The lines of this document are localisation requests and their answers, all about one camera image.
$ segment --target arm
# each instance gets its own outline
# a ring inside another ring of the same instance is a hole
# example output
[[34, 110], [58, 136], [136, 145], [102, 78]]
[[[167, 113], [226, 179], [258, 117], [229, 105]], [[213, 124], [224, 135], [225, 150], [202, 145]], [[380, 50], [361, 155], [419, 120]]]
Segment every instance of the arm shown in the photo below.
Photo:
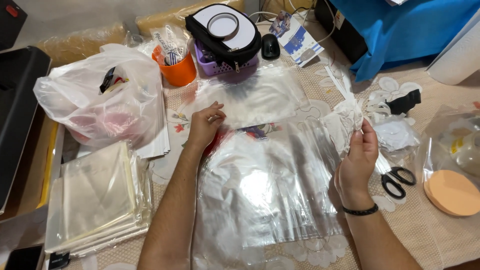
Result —
[[226, 117], [223, 104], [192, 115], [188, 141], [145, 237], [138, 270], [189, 270], [200, 158]]
[[[342, 204], [349, 210], [374, 206], [368, 194], [368, 180], [378, 157], [378, 142], [372, 126], [363, 120], [362, 132], [350, 141], [350, 152], [335, 172], [335, 186]], [[345, 214], [364, 270], [421, 270], [400, 243], [380, 211], [366, 216]]]

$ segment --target table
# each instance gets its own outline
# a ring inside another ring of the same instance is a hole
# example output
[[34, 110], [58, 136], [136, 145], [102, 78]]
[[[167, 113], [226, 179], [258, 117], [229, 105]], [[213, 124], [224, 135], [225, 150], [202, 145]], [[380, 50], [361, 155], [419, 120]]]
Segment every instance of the table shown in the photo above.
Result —
[[[268, 32], [268, 23], [259, 23], [262, 34]], [[316, 40], [327, 33], [317, 23], [306, 25]], [[321, 44], [326, 48], [320, 54], [320, 60], [298, 68], [282, 50], [281, 61], [296, 74], [301, 86], [310, 99], [311, 106], [297, 111], [297, 117], [322, 117], [340, 101], [343, 96], [335, 88], [324, 66], [335, 70], [335, 63], [347, 63], [345, 56], [331, 40]], [[353, 84], [356, 98], [368, 100], [374, 91], [388, 91], [392, 95], [415, 86], [422, 90], [422, 103], [410, 111], [409, 116], [416, 121], [413, 127], [422, 132], [430, 119], [442, 104], [451, 107], [480, 107], [480, 76], [471, 77], [458, 86], [442, 85], [424, 72], [427, 63], [416, 62], [398, 68], [380, 72], [375, 79]], [[178, 157], [185, 143], [196, 83], [185, 87], [173, 87], [164, 84], [168, 116], [168, 132], [171, 151], [164, 157], [151, 161], [153, 167], [154, 205], [157, 206], [173, 173]], [[465, 261], [480, 258], [480, 228], [473, 228], [467, 222], [450, 218], [437, 210], [417, 187], [403, 186], [407, 197], [403, 201], [388, 200], [380, 184], [379, 177], [372, 177], [369, 183], [370, 194], [382, 209], [395, 235], [412, 253], [425, 270], [438, 270], [457, 265]], [[480, 224], [480, 215], [471, 217]], [[7, 242], [4, 232], [12, 233], [15, 224], [0, 224], [0, 250], [14, 248]], [[73, 259], [67, 270], [135, 270], [144, 241], [144, 235], [126, 240], [114, 248], [105, 249], [97, 254]], [[337, 235], [321, 239], [311, 239], [291, 243], [282, 243], [264, 248], [267, 262], [265, 270], [352, 270], [359, 268], [352, 238]]]

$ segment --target scissors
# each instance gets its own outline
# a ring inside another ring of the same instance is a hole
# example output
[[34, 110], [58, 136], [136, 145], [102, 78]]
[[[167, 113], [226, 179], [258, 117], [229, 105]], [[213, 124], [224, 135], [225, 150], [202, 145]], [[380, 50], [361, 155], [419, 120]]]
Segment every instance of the scissors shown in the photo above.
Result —
[[[411, 181], [400, 176], [400, 174], [398, 174], [398, 171], [406, 172], [411, 177]], [[384, 190], [388, 195], [396, 199], [403, 199], [407, 194], [405, 192], [405, 189], [403, 189], [399, 183], [395, 182], [395, 180], [393, 180], [391, 176], [395, 177], [400, 183], [404, 183], [406, 185], [415, 185], [417, 183], [415, 175], [408, 169], [405, 169], [403, 167], [392, 167], [392, 170], [390, 172], [382, 175], [382, 186], [384, 187]], [[388, 189], [387, 183], [390, 183], [393, 187], [395, 187], [395, 189], [400, 192], [400, 195], [397, 195], [390, 191], [390, 189]]]

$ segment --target computer mouse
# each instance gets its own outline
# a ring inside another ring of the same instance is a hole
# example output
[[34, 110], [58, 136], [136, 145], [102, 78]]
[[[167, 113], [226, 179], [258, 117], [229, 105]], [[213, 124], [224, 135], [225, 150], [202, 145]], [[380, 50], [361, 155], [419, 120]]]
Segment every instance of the computer mouse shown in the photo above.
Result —
[[274, 60], [280, 57], [280, 45], [274, 34], [266, 34], [262, 37], [262, 58]]

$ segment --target paper towel roll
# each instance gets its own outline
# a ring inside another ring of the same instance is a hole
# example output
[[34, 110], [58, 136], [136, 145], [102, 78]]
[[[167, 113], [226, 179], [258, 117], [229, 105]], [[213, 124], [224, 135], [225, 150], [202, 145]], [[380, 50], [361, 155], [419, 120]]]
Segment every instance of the paper towel roll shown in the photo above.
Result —
[[477, 22], [429, 69], [428, 75], [446, 85], [456, 85], [480, 69], [480, 22]]

